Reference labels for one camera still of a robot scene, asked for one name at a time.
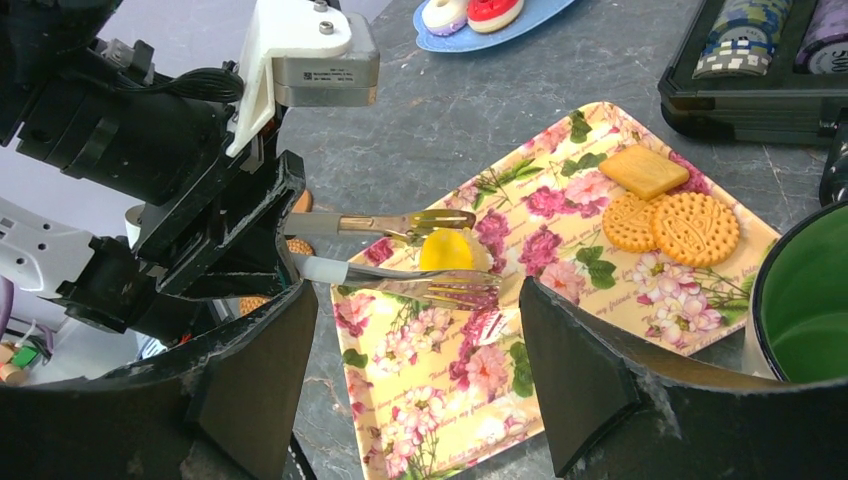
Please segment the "white glazed donut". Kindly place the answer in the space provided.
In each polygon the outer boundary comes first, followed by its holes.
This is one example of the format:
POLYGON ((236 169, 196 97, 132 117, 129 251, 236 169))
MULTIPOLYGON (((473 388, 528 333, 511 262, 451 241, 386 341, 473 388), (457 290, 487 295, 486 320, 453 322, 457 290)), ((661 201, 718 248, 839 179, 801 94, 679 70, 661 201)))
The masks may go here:
POLYGON ((468 0, 429 0, 421 11, 425 28, 436 36, 449 36, 468 21, 468 0))

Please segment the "red glazed donut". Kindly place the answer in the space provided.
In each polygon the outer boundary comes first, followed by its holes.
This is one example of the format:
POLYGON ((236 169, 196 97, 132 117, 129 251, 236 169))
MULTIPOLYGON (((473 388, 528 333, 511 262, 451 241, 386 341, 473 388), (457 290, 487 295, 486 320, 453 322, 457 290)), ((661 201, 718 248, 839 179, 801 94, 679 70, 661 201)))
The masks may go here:
POLYGON ((492 33, 511 24, 522 12, 524 4, 524 0, 471 0, 467 23, 475 32, 492 33))

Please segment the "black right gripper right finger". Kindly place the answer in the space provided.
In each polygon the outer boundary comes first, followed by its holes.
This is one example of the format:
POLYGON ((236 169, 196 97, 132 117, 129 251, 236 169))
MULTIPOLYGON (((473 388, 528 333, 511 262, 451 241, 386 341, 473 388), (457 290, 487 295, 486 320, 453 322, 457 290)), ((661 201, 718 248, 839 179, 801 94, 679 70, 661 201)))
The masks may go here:
POLYGON ((533 278, 519 307, 557 477, 846 477, 845 380, 785 383, 681 356, 533 278))

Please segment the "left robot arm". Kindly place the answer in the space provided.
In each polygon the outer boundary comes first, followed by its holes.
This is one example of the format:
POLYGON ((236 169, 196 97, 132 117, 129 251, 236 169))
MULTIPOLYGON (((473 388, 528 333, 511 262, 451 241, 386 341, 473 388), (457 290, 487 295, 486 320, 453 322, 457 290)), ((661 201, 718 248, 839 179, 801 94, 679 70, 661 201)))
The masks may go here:
POLYGON ((172 346, 211 329, 203 303, 272 298, 302 272, 284 228, 305 188, 279 151, 291 107, 376 98, 369 22, 332 1, 259 1, 241 56, 176 76, 104 41, 115 1, 1 5, 1 141, 142 204, 133 240, 1 203, 1 274, 92 327, 172 346))

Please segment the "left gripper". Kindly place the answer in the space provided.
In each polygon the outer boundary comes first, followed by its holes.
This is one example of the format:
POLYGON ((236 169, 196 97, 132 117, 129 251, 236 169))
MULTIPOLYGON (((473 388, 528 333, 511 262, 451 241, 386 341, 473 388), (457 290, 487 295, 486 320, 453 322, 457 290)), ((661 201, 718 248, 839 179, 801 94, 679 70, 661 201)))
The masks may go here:
POLYGON ((100 38, 117 7, 2 3, 2 143, 150 203, 133 250, 174 265, 157 278, 161 294, 273 298, 297 286, 281 220, 248 217, 300 196, 303 159, 285 150, 253 173, 238 164, 286 107, 373 103, 368 21, 316 1, 259 1, 237 60, 168 76, 149 44, 100 38))

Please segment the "silver serving tongs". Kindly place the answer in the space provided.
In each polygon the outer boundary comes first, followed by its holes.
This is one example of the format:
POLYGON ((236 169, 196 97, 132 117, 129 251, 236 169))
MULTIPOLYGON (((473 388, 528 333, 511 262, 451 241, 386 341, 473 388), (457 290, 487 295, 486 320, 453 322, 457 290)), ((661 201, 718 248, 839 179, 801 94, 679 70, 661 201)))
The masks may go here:
POLYGON ((424 242, 438 233, 461 234, 476 223, 476 215, 455 209, 428 209, 400 215, 292 213, 287 236, 380 235, 392 252, 380 262, 367 258, 341 261, 294 254, 301 277, 312 282, 351 289, 380 291, 451 310, 476 311, 493 307, 501 277, 470 268, 422 269, 418 255, 424 242))

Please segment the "square yellow biscuit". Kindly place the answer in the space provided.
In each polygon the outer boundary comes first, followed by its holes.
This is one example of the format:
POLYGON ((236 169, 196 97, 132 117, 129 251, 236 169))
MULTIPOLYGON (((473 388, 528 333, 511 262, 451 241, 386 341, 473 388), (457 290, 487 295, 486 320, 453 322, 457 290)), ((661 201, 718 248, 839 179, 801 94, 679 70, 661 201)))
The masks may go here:
POLYGON ((653 150, 633 145, 600 162, 598 169, 642 200, 651 200, 686 183, 687 169, 653 150))

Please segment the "round orange biscuit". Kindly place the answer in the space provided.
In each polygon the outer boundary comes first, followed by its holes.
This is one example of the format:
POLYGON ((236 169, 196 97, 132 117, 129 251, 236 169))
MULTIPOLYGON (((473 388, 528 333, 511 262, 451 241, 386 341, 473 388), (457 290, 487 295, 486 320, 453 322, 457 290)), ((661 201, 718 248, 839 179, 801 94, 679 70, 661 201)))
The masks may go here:
POLYGON ((657 250, 651 225, 653 215, 664 199, 662 194, 643 200, 628 192, 613 200, 602 215, 602 230, 609 242, 631 253, 657 250))
POLYGON ((712 196, 685 192, 664 197, 650 227, 658 248, 690 267, 712 267, 727 260, 740 241, 732 210, 712 196))

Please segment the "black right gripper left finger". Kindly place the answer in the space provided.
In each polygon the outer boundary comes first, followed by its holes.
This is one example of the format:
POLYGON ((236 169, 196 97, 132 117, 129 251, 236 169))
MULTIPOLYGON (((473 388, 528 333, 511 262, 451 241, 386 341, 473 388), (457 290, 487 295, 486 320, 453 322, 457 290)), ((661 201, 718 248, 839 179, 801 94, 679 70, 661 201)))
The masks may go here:
POLYGON ((309 283, 151 358, 1 390, 5 479, 311 479, 293 432, 309 283))

